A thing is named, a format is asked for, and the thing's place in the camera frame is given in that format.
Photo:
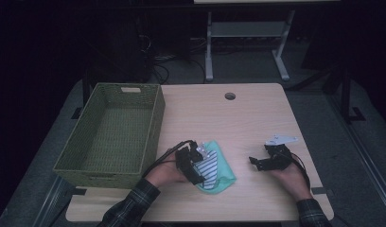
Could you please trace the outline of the white desk with metal frame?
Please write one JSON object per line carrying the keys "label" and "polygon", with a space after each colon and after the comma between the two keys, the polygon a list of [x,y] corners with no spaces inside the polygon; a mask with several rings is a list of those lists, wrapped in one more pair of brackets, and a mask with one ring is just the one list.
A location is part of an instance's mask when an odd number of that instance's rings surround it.
{"label": "white desk with metal frame", "polygon": [[[206,49],[204,55],[205,80],[214,79],[212,41],[214,38],[277,38],[279,45],[272,50],[272,57],[279,76],[288,81],[290,75],[282,55],[290,29],[299,7],[311,4],[330,4],[340,0],[193,0],[195,7],[208,7],[206,22]],[[287,17],[280,21],[218,22],[213,19],[216,9],[260,10],[265,7],[286,8]]]}

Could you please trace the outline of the grey metal rail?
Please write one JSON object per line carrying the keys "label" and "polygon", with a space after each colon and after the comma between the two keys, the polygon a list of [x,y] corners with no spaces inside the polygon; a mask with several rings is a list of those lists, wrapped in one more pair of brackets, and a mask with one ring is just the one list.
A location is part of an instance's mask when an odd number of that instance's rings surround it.
{"label": "grey metal rail", "polygon": [[373,159],[371,150],[365,145],[364,140],[354,128],[354,124],[356,122],[366,121],[365,116],[358,107],[348,107],[345,111],[342,106],[342,102],[334,96],[328,96],[326,99],[330,103],[332,110],[339,118],[344,130],[349,136],[349,139],[354,145],[367,175],[369,176],[381,201],[386,207],[386,179],[377,166],[377,162]]}
{"label": "grey metal rail", "polygon": [[56,176],[50,189],[48,190],[43,205],[41,206],[32,227],[44,227],[49,220],[54,207],[60,198],[60,194],[65,186],[65,181],[60,176]]}

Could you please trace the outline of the person's left hand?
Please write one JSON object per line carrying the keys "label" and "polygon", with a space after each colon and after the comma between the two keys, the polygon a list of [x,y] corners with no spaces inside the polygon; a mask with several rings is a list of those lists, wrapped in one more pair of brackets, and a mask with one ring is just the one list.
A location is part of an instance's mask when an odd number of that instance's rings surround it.
{"label": "person's left hand", "polygon": [[187,178],[176,167],[176,158],[170,154],[166,159],[152,169],[145,179],[157,188],[171,183],[186,183]]}

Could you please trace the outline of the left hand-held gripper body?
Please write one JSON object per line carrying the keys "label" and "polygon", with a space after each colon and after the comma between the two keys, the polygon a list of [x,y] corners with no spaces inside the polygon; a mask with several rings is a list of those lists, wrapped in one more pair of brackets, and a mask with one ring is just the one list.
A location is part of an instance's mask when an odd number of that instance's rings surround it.
{"label": "left hand-held gripper body", "polygon": [[187,179],[201,175],[197,165],[209,157],[203,146],[199,146],[196,141],[187,140],[179,143],[174,152],[176,167]]}

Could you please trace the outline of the black metal stand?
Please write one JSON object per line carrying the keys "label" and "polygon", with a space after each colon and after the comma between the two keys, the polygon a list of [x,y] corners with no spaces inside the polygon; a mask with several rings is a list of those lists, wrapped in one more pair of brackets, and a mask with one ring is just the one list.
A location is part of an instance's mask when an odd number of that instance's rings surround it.
{"label": "black metal stand", "polygon": [[338,89],[341,89],[340,95],[340,114],[347,124],[354,121],[365,121],[365,117],[358,107],[350,106],[351,97],[351,77],[345,67],[334,65],[327,80],[323,86],[323,91],[328,95],[335,94]]}

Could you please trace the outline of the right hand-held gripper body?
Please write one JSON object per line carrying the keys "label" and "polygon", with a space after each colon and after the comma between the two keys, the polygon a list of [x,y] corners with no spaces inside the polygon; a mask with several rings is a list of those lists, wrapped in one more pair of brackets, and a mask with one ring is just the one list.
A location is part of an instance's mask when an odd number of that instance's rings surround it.
{"label": "right hand-held gripper body", "polygon": [[278,170],[287,168],[293,161],[292,154],[287,147],[287,143],[297,142],[295,136],[286,136],[275,134],[271,139],[265,142],[265,150],[270,158],[268,165],[274,165]]}

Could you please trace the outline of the person's right hand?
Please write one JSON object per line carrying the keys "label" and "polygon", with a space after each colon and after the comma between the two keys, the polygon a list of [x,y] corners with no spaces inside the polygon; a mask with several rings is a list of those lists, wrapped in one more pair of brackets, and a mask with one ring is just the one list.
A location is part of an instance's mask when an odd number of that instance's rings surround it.
{"label": "person's right hand", "polygon": [[270,174],[276,178],[295,201],[312,199],[307,182],[295,164],[290,164],[284,170],[271,170]]}

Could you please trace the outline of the green woven basket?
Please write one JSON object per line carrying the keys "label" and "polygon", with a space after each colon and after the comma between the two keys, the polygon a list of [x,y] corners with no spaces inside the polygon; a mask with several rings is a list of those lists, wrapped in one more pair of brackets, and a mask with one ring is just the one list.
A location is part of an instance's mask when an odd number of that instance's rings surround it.
{"label": "green woven basket", "polygon": [[97,84],[53,171],[75,186],[134,187],[156,160],[165,107],[158,84]]}

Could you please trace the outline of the mint green striped garment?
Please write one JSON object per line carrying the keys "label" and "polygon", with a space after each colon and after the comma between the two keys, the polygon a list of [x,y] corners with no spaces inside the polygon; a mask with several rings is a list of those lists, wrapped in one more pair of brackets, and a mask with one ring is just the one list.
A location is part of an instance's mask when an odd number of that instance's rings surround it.
{"label": "mint green striped garment", "polygon": [[203,156],[203,160],[194,165],[199,175],[204,177],[202,183],[196,184],[201,191],[218,194],[237,180],[216,141],[200,144],[197,151]]}

